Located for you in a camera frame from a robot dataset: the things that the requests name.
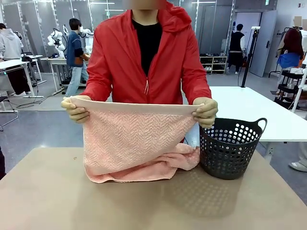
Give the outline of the person's right hand beige glove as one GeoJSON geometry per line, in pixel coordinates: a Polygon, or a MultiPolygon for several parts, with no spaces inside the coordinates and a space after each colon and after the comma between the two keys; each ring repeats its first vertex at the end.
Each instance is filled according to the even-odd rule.
{"type": "Polygon", "coordinates": [[[77,107],[71,102],[71,98],[80,98],[83,100],[91,100],[86,95],[76,95],[72,97],[64,97],[61,102],[61,107],[66,110],[70,119],[78,124],[84,123],[90,116],[90,113],[83,107],[77,107]]]}

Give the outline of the person's left hand beige glove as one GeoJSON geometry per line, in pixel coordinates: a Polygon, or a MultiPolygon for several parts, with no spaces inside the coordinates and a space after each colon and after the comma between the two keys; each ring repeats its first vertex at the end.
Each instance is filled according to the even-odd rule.
{"type": "Polygon", "coordinates": [[[193,101],[193,105],[198,106],[198,109],[192,113],[194,119],[202,128],[211,128],[218,112],[217,101],[207,97],[199,97],[193,101]]]}

